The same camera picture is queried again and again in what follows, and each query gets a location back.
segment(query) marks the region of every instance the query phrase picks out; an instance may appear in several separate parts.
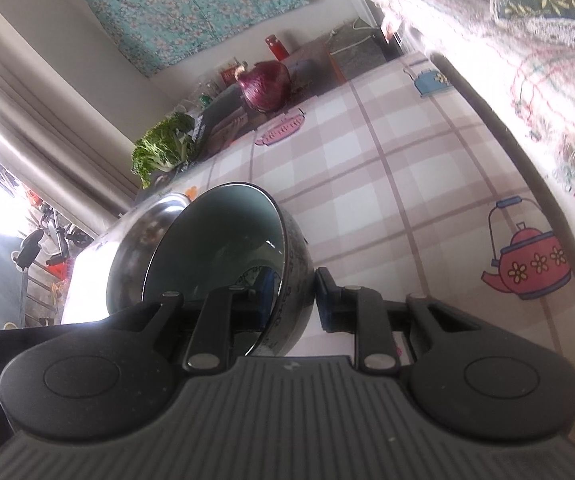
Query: plaid tablecloth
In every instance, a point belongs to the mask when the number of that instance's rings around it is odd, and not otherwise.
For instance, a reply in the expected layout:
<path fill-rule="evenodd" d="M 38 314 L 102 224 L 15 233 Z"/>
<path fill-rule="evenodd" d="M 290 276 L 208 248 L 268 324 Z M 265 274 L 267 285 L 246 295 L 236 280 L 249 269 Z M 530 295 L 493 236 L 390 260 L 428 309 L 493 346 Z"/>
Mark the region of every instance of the plaid tablecloth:
<path fill-rule="evenodd" d="M 481 280 L 484 271 L 498 272 L 490 265 L 491 209 L 512 196 L 534 197 L 474 110 L 423 55 L 395 60 L 299 108 L 305 123 L 296 134 L 255 145 L 274 123 L 266 124 L 172 189 L 200 194 L 225 182 L 258 184 L 294 216 L 315 266 L 328 267 L 338 283 L 375 288 L 388 300 L 425 292 L 575 365 L 574 277 L 528 301 Z M 523 226 L 550 229 L 527 201 L 494 213 L 497 249 Z M 315 311 L 291 352 L 352 353 L 352 336 L 322 332 Z"/>

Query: green vegetable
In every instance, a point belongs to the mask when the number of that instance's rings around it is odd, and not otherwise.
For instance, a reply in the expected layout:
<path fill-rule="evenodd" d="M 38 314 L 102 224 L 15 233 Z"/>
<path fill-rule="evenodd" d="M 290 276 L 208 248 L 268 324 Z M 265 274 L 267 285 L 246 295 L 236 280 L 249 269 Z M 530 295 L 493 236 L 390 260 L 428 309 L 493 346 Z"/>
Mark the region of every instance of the green vegetable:
<path fill-rule="evenodd" d="M 176 165 L 192 160 L 195 146 L 189 132 L 193 128 L 193 118 L 175 112 L 135 142 L 132 173 L 141 177 L 144 189 L 150 185 L 152 171 L 170 171 Z"/>

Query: red teapot print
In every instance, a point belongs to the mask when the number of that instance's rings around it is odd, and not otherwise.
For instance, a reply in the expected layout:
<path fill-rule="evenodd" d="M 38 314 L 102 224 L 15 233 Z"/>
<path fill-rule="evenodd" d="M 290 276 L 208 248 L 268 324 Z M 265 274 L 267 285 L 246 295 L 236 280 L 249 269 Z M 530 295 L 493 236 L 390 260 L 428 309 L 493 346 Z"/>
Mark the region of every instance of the red teapot print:
<path fill-rule="evenodd" d="M 523 200 L 534 204 L 541 211 L 536 202 L 520 196 L 499 200 L 490 211 L 488 226 L 494 254 L 491 265 L 497 267 L 499 273 L 483 272 L 481 279 L 499 292 L 512 292 L 521 300 L 535 300 L 565 286 L 571 280 L 571 269 L 554 232 L 542 233 L 538 229 L 525 227 L 524 222 L 517 224 L 519 231 L 514 234 L 509 245 L 501 249 L 500 257 L 497 258 L 491 216 L 497 209 L 520 204 Z"/>

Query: teapot print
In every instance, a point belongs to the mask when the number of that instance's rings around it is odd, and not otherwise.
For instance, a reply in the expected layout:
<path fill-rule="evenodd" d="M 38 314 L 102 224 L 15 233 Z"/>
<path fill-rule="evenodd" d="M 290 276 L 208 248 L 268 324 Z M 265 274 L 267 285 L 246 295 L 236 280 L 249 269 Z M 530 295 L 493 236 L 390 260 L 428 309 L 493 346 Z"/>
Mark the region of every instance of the teapot print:
<path fill-rule="evenodd" d="M 541 211 L 536 202 L 520 196 L 499 200 L 490 211 L 488 226 L 494 255 L 491 265 L 497 267 L 499 273 L 483 272 L 481 279 L 499 292 L 514 293 L 521 300 L 535 300 L 565 286 L 571 280 L 571 269 L 554 232 L 542 233 L 538 229 L 526 227 L 525 222 L 517 224 L 519 231 L 514 234 L 509 245 L 501 249 L 500 257 L 497 258 L 491 216 L 497 209 L 520 204 L 523 200 L 534 204 Z"/>
<path fill-rule="evenodd" d="M 410 68 L 418 65 L 427 63 L 427 59 L 417 61 L 416 63 L 411 63 Z M 452 85 L 447 80 L 447 77 L 443 75 L 436 68 L 424 70 L 420 74 L 414 74 L 410 69 L 403 70 L 411 80 L 414 81 L 414 86 L 421 94 L 421 97 L 427 97 L 437 92 L 442 92 L 452 88 Z"/>

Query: metal screw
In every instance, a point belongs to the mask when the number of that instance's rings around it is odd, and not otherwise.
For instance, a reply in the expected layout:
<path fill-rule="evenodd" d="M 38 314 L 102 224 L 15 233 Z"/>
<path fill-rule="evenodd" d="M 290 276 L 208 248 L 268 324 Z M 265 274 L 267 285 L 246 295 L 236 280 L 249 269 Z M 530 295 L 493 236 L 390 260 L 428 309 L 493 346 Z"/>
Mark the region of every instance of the metal screw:
<path fill-rule="evenodd" d="M 371 370 L 388 370 L 396 366 L 396 359 L 386 354 L 370 354 L 363 360 L 363 364 Z"/>
<path fill-rule="evenodd" d="M 212 370 L 216 368 L 221 359 L 214 354 L 194 354 L 188 359 L 188 365 L 196 370 Z"/>

